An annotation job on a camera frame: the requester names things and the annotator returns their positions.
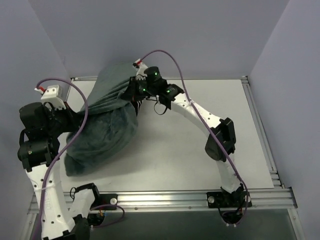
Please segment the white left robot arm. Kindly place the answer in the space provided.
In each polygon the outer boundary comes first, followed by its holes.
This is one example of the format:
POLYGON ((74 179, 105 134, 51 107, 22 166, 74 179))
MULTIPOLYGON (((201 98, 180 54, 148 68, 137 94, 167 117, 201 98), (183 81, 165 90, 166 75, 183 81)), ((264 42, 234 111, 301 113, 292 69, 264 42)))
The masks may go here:
POLYGON ((80 118, 67 103, 33 102, 19 110, 24 125, 19 139, 18 159, 31 181, 39 207, 43 240, 88 240, 90 210, 100 206, 97 186, 88 183, 75 189, 67 206, 60 177, 60 142, 63 133, 83 129, 80 118))

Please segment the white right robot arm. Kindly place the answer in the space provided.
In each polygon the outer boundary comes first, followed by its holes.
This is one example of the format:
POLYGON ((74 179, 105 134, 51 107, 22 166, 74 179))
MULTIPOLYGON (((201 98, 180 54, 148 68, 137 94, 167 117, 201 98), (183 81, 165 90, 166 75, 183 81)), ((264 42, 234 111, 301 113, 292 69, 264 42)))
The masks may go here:
POLYGON ((216 161, 221 178, 223 203, 234 206, 240 201, 238 190, 243 188, 240 175, 235 168, 232 155, 235 153, 236 133, 230 118, 222 119, 195 103, 187 91, 176 84, 168 83, 156 66, 148 67, 143 62, 133 64, 135 76, 130 77, 129 85, 121 99, 139 102, 153 97, 156 103, 166 110, 174 111, 195 126, 207 137, 204 150, 216 161))

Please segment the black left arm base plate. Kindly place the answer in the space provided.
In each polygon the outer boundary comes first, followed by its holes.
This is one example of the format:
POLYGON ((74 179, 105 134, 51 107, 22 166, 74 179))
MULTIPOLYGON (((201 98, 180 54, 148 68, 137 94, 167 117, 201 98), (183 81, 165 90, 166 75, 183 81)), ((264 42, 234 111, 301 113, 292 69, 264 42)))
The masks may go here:
POLYGON ((93 206, 102 206, 99 207, 100 210, 115 210, 118 204, 118 194, 117 193, 100 193, 97 197, 97 200, 95 200, 93 206))

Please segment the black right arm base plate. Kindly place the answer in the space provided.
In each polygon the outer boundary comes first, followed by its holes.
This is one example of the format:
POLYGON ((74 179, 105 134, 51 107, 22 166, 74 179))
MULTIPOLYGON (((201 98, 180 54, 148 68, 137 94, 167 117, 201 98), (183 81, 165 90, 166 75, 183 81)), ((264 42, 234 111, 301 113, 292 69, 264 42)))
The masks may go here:
POLYGON ((207 206, 210 209, 244 208, 246 206, 247 192, 244 190, 229 193, 225 190, 206 193, 207 206))

